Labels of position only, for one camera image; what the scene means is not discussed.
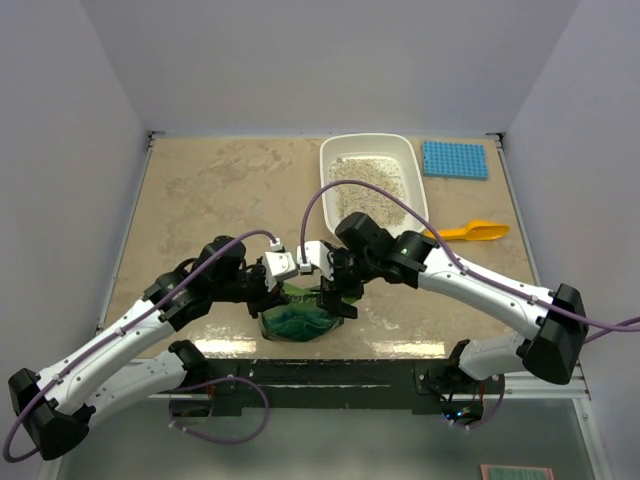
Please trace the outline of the green litter bag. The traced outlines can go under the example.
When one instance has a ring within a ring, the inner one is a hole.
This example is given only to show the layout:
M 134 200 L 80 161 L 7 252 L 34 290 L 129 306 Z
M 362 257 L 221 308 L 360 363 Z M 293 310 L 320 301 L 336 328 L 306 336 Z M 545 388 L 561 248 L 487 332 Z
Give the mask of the green litter bag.
M 331 315 L 317 306 L 320 287 L 301 288 L 285 283 L 283 293 L 290 302 L 259 316 L 262 336 L 276 342 L 314 341 L 344 324 L 344 318 Z

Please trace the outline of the orange plastic scoop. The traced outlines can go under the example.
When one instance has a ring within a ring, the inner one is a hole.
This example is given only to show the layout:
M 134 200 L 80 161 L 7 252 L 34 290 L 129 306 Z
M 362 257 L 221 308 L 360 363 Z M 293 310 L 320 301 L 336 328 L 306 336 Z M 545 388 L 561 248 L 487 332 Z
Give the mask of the orange plastic scoop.
M 492 241 L 506 236 L 509 232 L 510 227 L 508 225 L 486 220 L 471 220 L 464 227 L 438 231 L 446 242 Z

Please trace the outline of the white litter box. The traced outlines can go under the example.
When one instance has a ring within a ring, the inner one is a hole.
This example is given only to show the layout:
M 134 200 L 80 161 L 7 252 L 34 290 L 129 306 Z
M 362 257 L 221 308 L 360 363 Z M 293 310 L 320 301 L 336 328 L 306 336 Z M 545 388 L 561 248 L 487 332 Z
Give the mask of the white litter box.
M 340 185 L 322 195 L 325 224 L 330 232 L 354 211 L 369 215 L 397 236 L 424 230 L 429 218 L 421 170 L 414 149 L 403 136 L 360 133 L 331 137 L 320 146 L 320 183 L 358 180 L 374 185 L 409 206 L 415 215 L 385 196 L 359 185 Z

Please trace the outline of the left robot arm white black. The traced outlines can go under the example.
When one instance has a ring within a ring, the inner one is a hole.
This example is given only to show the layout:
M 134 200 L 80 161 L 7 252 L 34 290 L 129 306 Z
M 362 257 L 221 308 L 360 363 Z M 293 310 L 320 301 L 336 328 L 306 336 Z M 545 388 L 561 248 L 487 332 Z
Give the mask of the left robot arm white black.
M 244 303 L 252 317 L 287 302 L 286 279 L 296 275 L 290 252 L 276 237 L 254 263 L 245 259 L 242 238 L 218 236 L 196 257 L 160 275 L 142 297 L 111 326 L 49 367 L 22 368 L 8 380 L 17 416 L 3 446 L 10 463 L 11 444 L 24 429 L 43 460 L 76 448 L 90 428 L 108 414 L 166 390 L 200 390 L 206 362 L 189 341 L 179 341 L 152 360 L 131 367 L 147 348 L 204 317 L 215 303 Z

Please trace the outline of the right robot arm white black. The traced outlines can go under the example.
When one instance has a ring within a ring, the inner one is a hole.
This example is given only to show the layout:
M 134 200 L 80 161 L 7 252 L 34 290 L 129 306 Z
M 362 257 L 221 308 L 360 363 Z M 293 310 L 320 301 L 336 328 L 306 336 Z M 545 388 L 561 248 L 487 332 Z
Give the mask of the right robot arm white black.
M 354 318 L 357 310 L 345 297 L 359 298 L 365 284 L 383 279 L 448 296 L 512 329 L 510 335 L 456 345 L 445 369 L 452 390 L 466 393 L 493 375 L 520 371 L 556 385 L 571 380 L 588 333 L 577 319 L 585 312 L 577 289 L 520 283 L 450 255 L 422 233 L 392 236 L 361 212 L 344 219 L 336 235 L 340 247 L 308 241 L 298 252 L 321 272 L 320 308 Z

